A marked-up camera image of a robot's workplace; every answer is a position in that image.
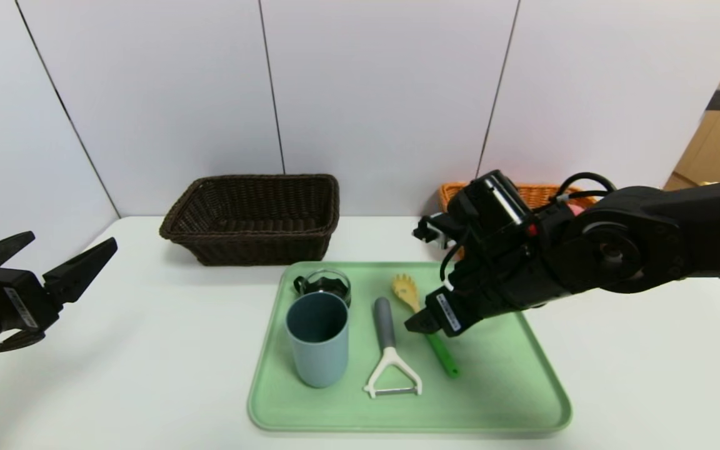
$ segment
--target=white table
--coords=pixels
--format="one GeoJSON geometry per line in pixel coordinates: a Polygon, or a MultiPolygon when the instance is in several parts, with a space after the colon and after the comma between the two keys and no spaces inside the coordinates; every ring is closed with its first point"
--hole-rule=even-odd
{"type": "MultiPolygon", "coordinates": [[[[552,436],[263,432],[246,398],[285,267],[202,267],[160,222],[115,222],[99,240],[118,253],[85,296],[43,342],[0,355],[0,448],[720,448],[717,279],[528,311],[574,407],[552,436]]],[[[434,259],[414,223],[343,217],[326,259],[434,259]]]]}

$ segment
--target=green tray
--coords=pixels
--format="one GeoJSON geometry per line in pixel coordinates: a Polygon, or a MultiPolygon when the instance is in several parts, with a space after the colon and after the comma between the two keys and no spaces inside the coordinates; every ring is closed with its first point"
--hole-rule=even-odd
{"type": "MultiPolygon", "coordinates": [[[[550,433],[571,421],[571,403],[523,314],[484,320],[446,338],[461,375],[443,371],[424,336],[405,330],[412,311],[391,291],[395,274],[409,274],[423,296],[440,286],[436,262],[298,262],[282,275],[266,341],[249,393],[249,417],[271,431],[381,433],[550,433]],[[296,375],[284,320],[298,295],[297,276],[335,268],[349,276],[349,367],[331,387],[314,389],[296,375]],[[397,351],[422,378],[422,396],[369,398],[363,391],[380,350],[371,314],[375,299],[391,300],[397,351]]],[[[394,367],[377,388],[409,387],[394,367]]]]}

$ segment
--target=yellow spaghetti spoon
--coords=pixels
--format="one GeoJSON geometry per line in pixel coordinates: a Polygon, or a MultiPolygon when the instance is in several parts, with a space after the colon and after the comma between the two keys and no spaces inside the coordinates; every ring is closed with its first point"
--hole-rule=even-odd
{"type": "MultiPolygon", "coordinates": [[[[395,276],[392,288],[394,289],[394,294],[411,307],[413,313],[418,313],[418,311],[421,310],[421,304],[418,302],[418,289],[408,274],[398,274],[395,276]]],[[[443,369],[446,370],[446,375],[448,375],[449,378],[457,378],[460,376],[460,370],[458,370],[454,358],[452,358],[451,353],[449,353],[449,349],[443,344],[441,337],[436,333],[424,336],[426,336],[426,340],[429,341],[429,345],[432,346],[437,360],[441,362],[443,369]]]]}

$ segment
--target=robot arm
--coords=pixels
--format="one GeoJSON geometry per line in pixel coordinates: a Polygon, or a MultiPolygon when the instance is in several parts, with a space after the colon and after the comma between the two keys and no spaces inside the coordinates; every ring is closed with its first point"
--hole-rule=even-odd
{"type": "MultiPolygon", "coordinates": [[[[31,231],[0,241],[0,266],[35,239],[31,231]]],[[[36,344],[66,303],[76,302],[117,250],[115,239],[55,267],[43,279],[34,273],[0,267],[0,333],[20,330],[0,343],[0,353],[36,344]]]]}
{"type": "Polygon", "coordinates": [[[551,300],[603,288],[640,293],[688,276],[720,276],[720,183],[683,191],[650,187],[606,191],[575,216],[563,194],[529,210],[509,179],[493,171],[449,203],[448,213],[423,217],[414,235],[466,249],[444,286],[406,321],[417,333],[457,336],[478,321],[536,308],[551,300]]]}

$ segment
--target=panel seam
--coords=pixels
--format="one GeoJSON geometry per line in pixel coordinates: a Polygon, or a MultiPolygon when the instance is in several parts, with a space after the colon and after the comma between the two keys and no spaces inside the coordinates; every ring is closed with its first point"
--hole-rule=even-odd
{"type": "Polygon", "coordinates": [[[266,65],[268,65],[268,83],[271,85],[271,104],[274,106],[274,122],[277,124],[277,141],[279,143],[279,158],[282,161],[282,173],[285,171],[285,154],[283,153],[283,135],[279,131],[279,115],[277,114],[277,97],[274,94],[274,79],[271,77],[271,58],[268,54],[268,38],[266,37],[266,20],[263,18],[263,0],[257,0],[260,9],[260,28],[262,28],[262,45],[266,49],[266,65]]]}
{"type": "Polygon", "coordinates": [[[483,156],[485,156],[486,146],[488,145],[488,134],[491,133],[491,123],[494,122],[494,111],[496,111],[496,103],[499,99],[499,92],[502,91],[502,80],[505,78],[505,68],[508,66],[509,48],[513,43],[513,34],[515,33],[515,23],[518,19],[518,9],[521,8],[521,0],[515,5],[515,14],[512,15],[511,33],[507,38],[507,48],[505,49],[505,57],[502,60],[502,71],[499,72],[499,81],[496,83],[496,94],[494,94],[494,104],[491,106],[491,116],[488,117],[488,128],[485,130],[485,137],[482,140],[482,151],[479,152],[479,161],[477,162],[477,173],[474,178],[479,176],[479,170],[483,166],[483,156]]]}
{"type": "Polygon", "coordinates": [[[66,103],[63,102],[63,97],[60,96],[60,92],[58,91],[57,86],[54,84],[52,75],[49,74],[49,68],[46,67],[46,61],[43,60],[43,55],[41,54],[40,49],[38,49],[38,44],[35,42],[35,37],[32,35],[32,31],[29,29],[29,24],[26,22],[26,17],[24,17],[24,12],[21,9],[21,4],[18,3],[18,0],[14,0],[14,2],[15,6],[18,8],[18,14],[21,15],[21,21],[24,23],[26,34],[29,35],[29,40],[31,40],[32,42],[32,48],[35,49],[37,58],[41,61],[43,71],[46,72],[46,77],[48,77],[49,83],[51,83],[52,89],[54,89],[54,94],[57,96],[58,102],[60,102],[60,107],[62,108],[63,112],[66,113],[66,119],[68,119],[68,123],[71,125],[71,129],[74,131],[74,135],[77,136],[77,142],[79,142],[82,151],[85,153],[85,157],[88,159],[88,163],[91,165],[92,170],[94,170],[94,174],[96,174],[96,179],[99,181],[99,184],[102,185],[102,190],[105,191],[105,196],[107,196],[107,200],[109,201],[109,203],[111,203],[112,210],[115,211],[118,219],[122,219],[121,213],[118,212],[118,208],[115,207],[115,202],[113,202],[113,197],[109,193],[108,187],[105,186],[105,183],[102,181],[102,176],[100,176],[99,171],[96,170],[96,165],[94,165],[94,161],[91,159],[91,154],[88,153],[88,148],[86,148],[85,143],[83,143],[83,138],[80,137],[79,131],[77,131],[77,126],[74,125],[74,120],[71,119],[71,115],[68,113],[66,103]]]}

